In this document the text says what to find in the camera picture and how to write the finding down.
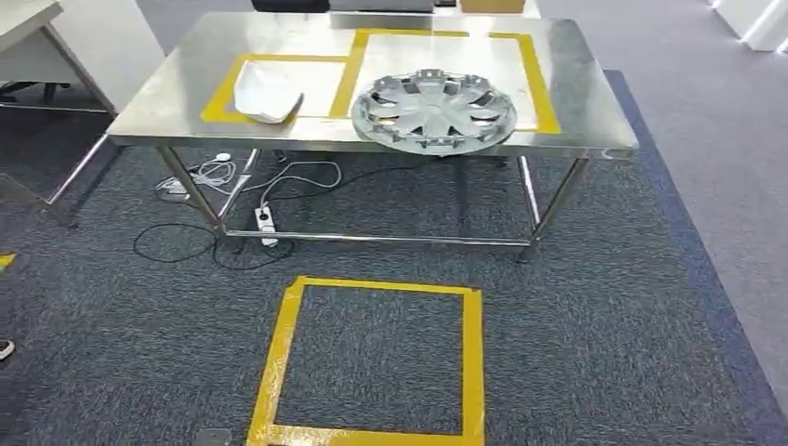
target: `white cable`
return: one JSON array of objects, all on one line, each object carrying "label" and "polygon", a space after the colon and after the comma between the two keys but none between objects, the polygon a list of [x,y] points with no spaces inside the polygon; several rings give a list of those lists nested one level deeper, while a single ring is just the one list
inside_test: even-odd
[{"label": "white cable", "polygon": [[[308,165],[308,164],[323,164],[323,165],[330,165],[334,169],[336,169],[336,180],[331,184],[324,184],[309,178],[294,176],[294,175],[285,175],[287,171],[289,171],[292,167],[297,165]],[[238,170],[238,166],[236,163],[232,161],[218,161],[218,158],[208,161],[202,164],[194,165],[187,169],[191,172],[191,177],[194,178],[194,183],[202,186],[207,186],[217,192],[223,193],[225,195],[230,195],[230,192],[221,189],[222,186],[229,184],[232,179],[235,177],[235,174]],[[289,163],[287,166],[284,167],[278,174],[276,174],[273,178],[269,179],[268,181],[258,184],[255,186],[251,186],[242,190],[242,192],[248,192],[249,190],[256,190],[266,188],[263,191],[262,196],[260,197],[260,207],[264,207],[266,203],[266,197],[268,197],[270,191],[273,189],[274,186],[279,184],[281,181],[286,179],[294,179],[297,181],[303,181],[305,183],[309,183],[315,185],[319,188],[324,189],[331,189],[339,185],[342,182],[342,169],[339,167],[339,164],[331,162],[331,161],[294,161]],[[175,177],[165,178],[159,184],[156,185],[155,189],[157,190],[178,190],[179,193],[183,192],[183,186],[180,185],[180,182]]]},{"label": "white cable", "polygon": [[[334,169],[336,169],[336,179],[331,184],[324,184],[324,183],[321,183],[321,182],[318,182],[318,181],[315,181],[315,180],[312,180],[312,179],[309,179],[309,178],[296,177],[296,176],[293,176],[293,175],[285,175],[285,173],[287,172],[288,169],[290,169],[290,167],[293,167],[294,165],[300,165],[300,164],[329,164],[329,165],[333,166]],[[266,207],[266,205],[268,204],[268,202],[266,201],[266,197],[269,196],[269,193],[274,188],[274,186],[279,184],[281,181],[285,181],[286,179],[295,179],[295,180],[298,180],[298,181],[304,181],[306,183],[313,184],[313,185],[315,185],[315,186],[317,186],[319,188],[331,189],[331,188],[335,188],[336,186],[339,186],[339,183],[342,182],[342,169],[339,167],[339,164],[331,162],[331,161],[296,161],[296,162],[292,162],[292,163],[288,164],[274,178],[266,181],[263,184],[258,184],[257,186],[252,186],[251,188],[244,189],[243,191],[252,190],[252,189],[259,189],[259,188],[268,186],[265,190],[263,190],[263,194],[260,195],[260,207]]]}]

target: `white desk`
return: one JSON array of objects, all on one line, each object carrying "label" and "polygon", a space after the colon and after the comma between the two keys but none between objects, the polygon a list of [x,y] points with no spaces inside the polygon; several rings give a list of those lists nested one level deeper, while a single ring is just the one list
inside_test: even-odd
[{"label": "white desk", "polygon": [[[163,60],[134,0],[0,0],[0,80],[80,83],[114,116]],[[20,104],[0,108],[75,111]],[[96,142],[48,198],[6,177],[48,209],[105,142],[106,137]]]},{"label": "white desk", "polygon": [[47,25],[63,12],[52,0],[0,0],[0,53]]}]

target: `white power strip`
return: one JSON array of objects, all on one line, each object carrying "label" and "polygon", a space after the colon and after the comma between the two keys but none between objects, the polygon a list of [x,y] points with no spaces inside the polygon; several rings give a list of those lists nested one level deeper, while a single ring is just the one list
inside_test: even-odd
[{"label": "white power strip", "polygon": [[[258,207],[255,209],[255,218],[257,219],[257,228],[260,232],[275,233],[276,227],[273,224],[273,215],[268,206]],[[275,246],[279,241],[277,239],[260,239],[263,246]]]}]

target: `yellow tape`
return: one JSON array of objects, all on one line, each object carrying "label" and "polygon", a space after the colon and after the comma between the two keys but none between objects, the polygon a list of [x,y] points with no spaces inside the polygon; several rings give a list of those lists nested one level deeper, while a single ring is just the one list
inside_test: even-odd
[{"label": "yellow tape", "polygon": [[268,443],[321,446],[464,446],[467,444],[465,438],[459,435],[401,434],[302,426],[272,426]]},{"label": "yellow tape", "polygon": [[539,67],[539,59],[536,57],[533,39],[528,34],[515,33],[490,33],[490,37],[493,39],[515,39],[518,41],[522,66],[525,69],[528,86],[531,88],[533,107],[536,110],[536,132],[561,133],[561,125],[558,123],[558,117],[553,110],[545,78],[542,77],[542,69]]},{"label": "yellow tape", "polygon": [[345,63],[348,61],[346,56],[305,56],[298,54],[241,54],[232,62],[230,71],[222,80],[221,84],[214,92],[214,96],[208,101],[200,114],[203,121],[221,123],[256,123],[252,118],[244,116],[237,111],[228,111],[228,105],[232,102],[232,90],[235,86],[235,79],[241,71],[241,67],[248,60],[270,60],[275,62],[330,62]]},{"label": "yellow tape", "polygon": [[[350,102],[353,100],[353,92],[361,72],[361,65],[364,62],[364,54],[369,45],[370,35],[393,34],[393,35],[424,35],[438,37],[468,37],[469,34],[462,31],[431,31],[431,30],[391,30],[383,28],[364,28],[358,29],[353,37],[350,52],[347,56],[310,56],[310,55],[290,55],[290,54],[243,54],[234,62],[227,76],[219,85],[214,96],[208,101],[203,109],[201,117],[207,122],[222,123],[254,123],[251,118],[243,116],[236,111],[228,111],[227,108],[232,101],[232,88],[235,78],[241,70],[243,63],[247,60],[271,60],[286,62],[332,62],[345,63],[339,85],[336,88],[334,102],[328,112],[328,118],[346,119]],[[539,59],[536,57],[536,50],[533,47],[533,39],[528,34],[517,33],[489,33],[493,39],[515,39],[518,42],[520,57],[522,58],[525,76],[531,89],[533,107],[536,111],[536,128],[518,128],[517,132],[537,132],[537,133],[561,133],[560,123],[553,110],[550,94],[542,76],[539,66]]]},{"label": "yellow tape", "polygon": [[359,79],[361,65],[364,63],[364,53],[367,51],[369,34],[356,31],[353,37],[353,44],[350,47],[348,61],[345,63],[345,70],[336,88],[334,103],[328,112],[329,118],[344,118],[348,115],[350,100],[353,98],[353,90],[356,88],[356,81]]},{"label": "yellow tape", "polygon": [[465,295],[472,291],[470,288],[461,286],[424,285],[421,283],[353,281],[346,279],[319,279],[317,277],[307,277],[306,280],[309,285],[314,286],[343,286],[347,288],[366,288],[373,290],[417,291],[446,295]]},{"label": "yellow tape", "polygon": [[14,261],[14,257],[16,256],[17,256],[16,254],[0,255],[0,272],[5,271],[6,268],[8,268],[8,266],[10,266],[11,263]]},{"label": "yellow tape", "polygon": [[484,444],[484,352],[481,292],[463,295],[463,436]]},{"label": "yellow tape", "polygon": [[394,30],[390,28],[359,28],[356,33],[386,35],[434,35],[436,37],[468,37],[465,31]]},{"label": "yellow tape", "polygon": [[284,292],[282,306],[279,308],[279,317],[273,330],[269,355],[266,359],[266,368],[260,391],[257,394],[255,413],[252,415],[252,425],[249,428],[249,440],[266,444],[268,429],[273,425],[276,416],[276,407],[279,404],[279,395],[282,391],[284,370],[287,368],[287,358],[290,354],[290,344],[293,333],[296,331],[296,320],[301,308],[301,296],[304,294],[305,278],[298,277]]},{"label": "yellow tape", "polygon": [[[461,435],[407,434],[367,430],[324,429],[274,425],[285,369],[301,300],[306,286],[335,286],[381,290],[416,291],[463,298],[463,401]],[[354,281],[299,276],[284,292],[274,328],[266,368],[257,393],[249,426],[249,445],[320,444],[326,446],[482,446],[484,444],[484,359],[481,323],[481,292],[459,286],[405,282]]]}]

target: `electrical cable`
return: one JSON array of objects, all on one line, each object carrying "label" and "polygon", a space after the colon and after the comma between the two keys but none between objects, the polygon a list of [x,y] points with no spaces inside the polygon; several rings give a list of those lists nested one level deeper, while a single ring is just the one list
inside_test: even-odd
[{"label": "electrical cable", "polygon": [[[160,229],[160,228],[188,228],[188,229],[191,229],[191,230],[198,230],[200,232],[203,232],[203,233],[208,234],[209,236],[211,236],[211,242],[208,245],[206,245],[205,247],[201,248],[200,250],[198,250],[198,251],[196,251],[194,253],[188,254],[186,256],[182,256],[182,257],[160,258],[160,257],[155,257],[155,256],[151,256],[151,255],[145,254],[144,252],[142,252],[139,249],[139,242],[140,242],[140,240],[142,240],[145,237],[145,234],[151,232],[152,230],[157,230],[157,229]],[[234,266],[231,266],[231,265],[227,265],[226,263],[223,263],[221,260],[219,260],[219,258],[218,258],[218,246],[219,246],[219,243],[218,242],[219,242],[219,238],[211,230],[209,230],[207,228],[203,228],[201,226],[190,225],[188,223],[161,223],[161,224],[158,224],[158,225],[153,225],[153,226],[147,227],[140,234],[138,234],[137,237],[132,242],[131,250],[137,256],[140,256],[140,257],[145,258],[147,260],[150,260],[152,262],[165,263],[165,264],[180,263],[180,262],[189,260],[191,258],[195,258],[195,257],[201,256],[201,255],[205,254],[208,251],[211,251],[211,260],[217,266],[220,266],[221,268],[224,268],[224,269],[230,269],[230,270],[233,270],[233,271],[249,271],[249,270],[252,270],[252,269],[258,269],[258,268],[265,267],[267,265],[271,265],[271,264],[276,263],[276,262],[278,262],[280,260],[284,260],[284,259],[290,257],[293,254],[294,250],[296,249],[296,244],[293,243],[292,241],[281,241],[282,242],[281,245],[285,246],[285,248],[283,249],[283,253],[282,254],[274,255],[273,254],[274,250],[267,249],[267,250],[263,251],[263,254],[265,254],[266,256],[270,257],[270,260],[257,263],[255,265],[250,266],[250,267],[234,267]]]},{"label": "electrical cable", "polygon": [[[314,184],[316,186],[319,186],[319,187],[322,187],[322,188],[326,188],[326,189],[318,191],[318,192],[305,193],[305,194],[300,194],[300,195],[292,195],[292,196],[285,196],[285,197],[272,197],[272,198],[268,199],[266,201],[266,203],[274,202],[274,201],[298,200],[298,199],[304,199],[304,198],[309,198],[309,197],[317,197],[317,196],[320,196],[320,195],[325,195],[325,194],[331,193],[331,192],[333,192],[335,190],[342,189],[342,188],[344,188],[344,187],[346,187],[346,186],[348,186],[348,185],[350,185],[350,184],[352,184],[352,183],[354,183],[354,182],[356,182],[356,181],[358,181],[360,179],[363,179],[363,178],[372,177],[372,176],[383,174],[383,173],[386,173],[386,172],[393,172],[393,171],[399,171],[399,170],[415,170],[415,169],[421,168],[421,167],[423,167],[425,165],[442,162],[442,161],[445,161],[445,160],[450,159],[450,158],[455,158],[457,156],[459,156],[459,155],[451,155],[451,156],[445,156],[445,157],[440,157],[440,158],[431,158],[431,159],[429,159],[429,160],[427,160],[427,161],[425,161],[423,163],[416,164],[416,165],[386,167],[386,168],[382,168],[382,169],[377,169],[377,170],[373,170],[373,171],[369,171],[369,172],[364,172],[364,173],[359,174],[359,175],[357,175],[355,177],[351,177],[350,179],[348,179],[347,181],[344,181],[344,182],[342,182],[342,172],[341,172],[341,170],[339,168],[339,165],[336,164],[336,163],[332,163],[332,162],[299,162],[301,164],[333,164],[334,167],[337,169],[337,180],[333,183],[334,184],[333,186],[326,186],[326,185],[324,185],[322,183],[319,183],[317,181],[307,180],[307,182],[310,183],[310,184]],[[277,176],[275,176],[271,180],[267,181],[266,183],[263,183],[262,185],[257,185],[257,186],[253,187],[254,189],[260,189],[261,187],[269,186],[263,192],[263,196],[261,197],[261,202],[264,201],[263,198],[265,198],[266,195],[268,193],[270,193],[270,191],[273,189],[273,186],[275,186],[276,184],[278,184],[280,182],[279,180],[285,180],[285,179],[306,179],[306,178],[300,178],[300,177],[285,176],[284,172],[286,172],[286,170],[289,167],[290,167],[290,165],[285,167],[279,174],[277,174]],[[211,170],[211,171],[207,172],[206,174],[210,175],[215,170]],[[164,201],[164,202],[167,202],[167,203],[185,203],[185,204],[191,205],[188,202],[172,202],[172,201],[165,200],[158,193],[158,190],[155,190],[154,192],[155,192],[154,195],[156,196],[156,198],[161,200],[161,201]],[[198,231],[201,231],[201,232],[204,232],[204,233],[210,235],[211,236],[211,242],[207,246],[201,248],[199,251],[197,251],[195,253],[191,253],[191,254],[189,254],[187,256],[176,257],[176,258],[159,258],[159,257],[154,257],[154,256],[147,255],[147,254],[143,253],[142,251],[140,251],[139,246],[138,246],[139,245],[139,241],[142,240],[142,238],[145,236],[145,234],[151,232],[152,230],[157,230],[159,228],[189,228],[189,229],[193,229],[193,230],[198,230]],[[249,270],[253,270],[253,269],[259,269],[259,268],[265,267],[267,265],[271,265],[271,264],[276,263],[276,262],[278,262],[280,260],[284,260],[284,259],[290,257],[293,254],[293,252],[295,251],[295,249],[296,249],[296,244],[293,241],[280,240],[279,243],[277,243],[277,247],[285,246],[285,248],[283,249],[283,253],[281,255],[274,255],[273,252],[276,251],[276,248],[274,248],[274,249],[270,249],[269,248],[269,249],[266,249],[265,251],[263,251],[263,254],[265,254],[266,256],[270,257],[270,260],[258,263],[256,265],[252,265],[250,267],[233,267],[233,266],[227,265],[225,263],[222,263],[218,259],[218,256],[217,256],[218,244],[219,244],[219,238],[214,234],[213,231],[211,231],[211,230],[209,230],[207,228],[203,228],[203,227],[195,226],[195,225],[190,225],[190,224],[187,224],[187,223],[160,223],[160,224],[157,224],[157,225],[153,225],[153,226],[147,227],[140,234],[137,235],[137,237],[132,242],[132,252],[135,255],[137,255],[137,256],[141,256],[141,257],[143,257],[145,259],[148,259],[150,261],[153,261],[153,262],[165,263],[165,264],[175,264],[175,263],[180,263],[180,262],[189,260],[191,258],[195,258],[197,256],[201,256],[201,255],[205,254],[206,252],[211,251],[211,260],[217,266],[219,266],[221,268],[224,268],[224,269],[234,270],[234,271],[249,271]]]},{"label": "electrical cable", "polygon": [[[334,169],[336,169],[337,179],[331,184],[322,184],[318,181],[314,181],[309,178],[299,177],[295,175],[292,176],[285,175],[291,168],[299,165],[330,165]],[[207,186],[224,195],[230,195],[230,192],[222,189],[221,187],[229,184],[232,181],[238,170],[238,166],[233,161],[219,161],[217,159],[214,159],[211,161],[206,161],[205,163],[202,164],[193,165],[189,167],[187,170],[190,172],[191,177],[194,179],[194,184]],[[215,172],[219,172],[220,175],[218,175],[217,177],[213,176]],[[273,185],[278,184],[279,182],[285,179],[294,179],[298,181],[303,181],[305,183],[313,184],[315,186],[328,189],[336,186],[337,184],[339,184],[340,181],[342,181],[342,169],[339,167],[339,164],[331,161],[294,161],[292,163],[289,163],[287,166],[285,166],[282,170],[279,171],[279,173],[277,173],[268,181],[262,184],[257,184],[255,186],[244,188],[242,192],[262,189],[265,187],[271,188],[273,187]],[[183,188],[183,185],[181,185],[180,181],[178,181],[177,178],[175,177],[167,177],[162,179],[161,181],[159,181],[158,184],[156,184],[154,189],[169,190],[171,194],[176,194],[176,195],[186,193],[186,190]]]},{"label": "electrical cable", "polygon": [[273,197],[273,198],[269,198],[268,202],[279,202],[279,201],[285,201],[285,200],[300,200],[300,199],[303,199],[303,198],[319,197],[321,195],[325,195],[325,194],[331,193],[331,192],[333,192],[335,190],[340,190],[340,189],[342,189],[342,188],[344,188],[346,186],[349,186],[349,185],[353,184],[354,182],[356,182],[356,181],[358,181],[360,179],[363,179],[363,178],[372,177],[374,175],[383,174],[383,173],[386,173],[386,172],[394,172],[394,171],[398,171],[398,170],[416,170],[416,169],[419,169],[421,167],[424,167],[427,164],[440,163],[440,162],[443,162],[443,161],[446,161],[446,160],[449,160],[449,159],[452,159],[452,158],[456,158],[458,156],[460,156],[460,155],[443,156],[443,157],[438,157],[438,158],[431,158],[431,159],[429,159],[427,161],[424,161],[424,162],[422,162],[420,164],[415,164],[415,165],[401,165],[401,166],[397,166],[397,167],[385,167],[385,168],[382,168],[382,169],[371,170],[369,172],[364,172],[362,174],[358,174],[355,177],[351,177],[350,179],[348,179],[344,183],[338,184],[334,188],[331,188],[329,190],[320,190],[318,192],[304,193],[304,194],[299,194],[299,195],[290,195],[290,196],[284,196],[284,197]]}]

